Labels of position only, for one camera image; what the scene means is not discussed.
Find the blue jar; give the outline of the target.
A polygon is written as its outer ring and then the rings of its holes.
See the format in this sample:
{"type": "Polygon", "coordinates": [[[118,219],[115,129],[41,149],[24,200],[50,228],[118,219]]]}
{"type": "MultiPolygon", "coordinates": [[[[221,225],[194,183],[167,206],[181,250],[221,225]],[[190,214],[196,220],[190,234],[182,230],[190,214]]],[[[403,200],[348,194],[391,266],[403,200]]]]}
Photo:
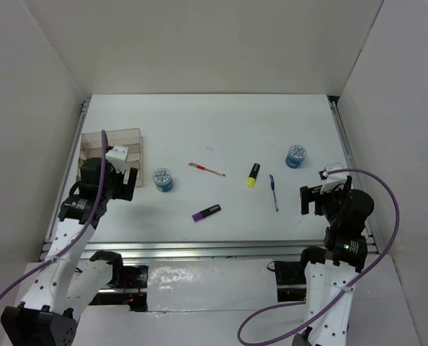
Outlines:
{"type": "Polygon", "coordinates": [[[293,145],[290,147],[287,156],[285,158],[285,163],[288,167],[297,169],[301,166],[303,161],[306,158],[307,151],[301,145],[293,145]]]}
{"type": "Polygon", "coordinates": [[[153,173],[153,182],[160,192],[168,192],[173,187],[173,180],[167,168],[158,168],[153,173]]]}

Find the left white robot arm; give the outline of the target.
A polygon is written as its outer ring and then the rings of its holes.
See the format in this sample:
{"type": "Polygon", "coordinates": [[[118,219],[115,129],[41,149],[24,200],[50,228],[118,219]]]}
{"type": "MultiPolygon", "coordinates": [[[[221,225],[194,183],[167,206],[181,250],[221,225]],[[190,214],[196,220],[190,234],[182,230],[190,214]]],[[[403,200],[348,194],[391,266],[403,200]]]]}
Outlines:
{"type": "Polygon", "coordinates": [[[1,324],[13,345],[72,345],[85,308],[104,286],[125,281],[122,256],[95,252],[82,272],[81,255],[111,200],[133,198],[138,169],[107,159],[87,159],[62,202],[55,239],[30,289],[7,306],[1,324]]]}

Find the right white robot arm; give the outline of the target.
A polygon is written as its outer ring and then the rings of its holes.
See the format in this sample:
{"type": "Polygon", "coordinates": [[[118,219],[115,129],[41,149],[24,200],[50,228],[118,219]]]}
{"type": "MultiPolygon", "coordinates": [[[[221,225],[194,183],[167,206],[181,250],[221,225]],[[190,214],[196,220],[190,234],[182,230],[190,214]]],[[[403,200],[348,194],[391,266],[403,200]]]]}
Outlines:
{"type": "Polygon", "coordinates": [[[298,274],[306,282],[305,321],[294,345],[345,345],[355,288],[349,282],[364,269],[368,254],[362,232],[373,212],[373,199],[352,188],[352,179],[300,188],[301,213],[314,213],[327,222],[324,245],[303,250],[298,274]]]}

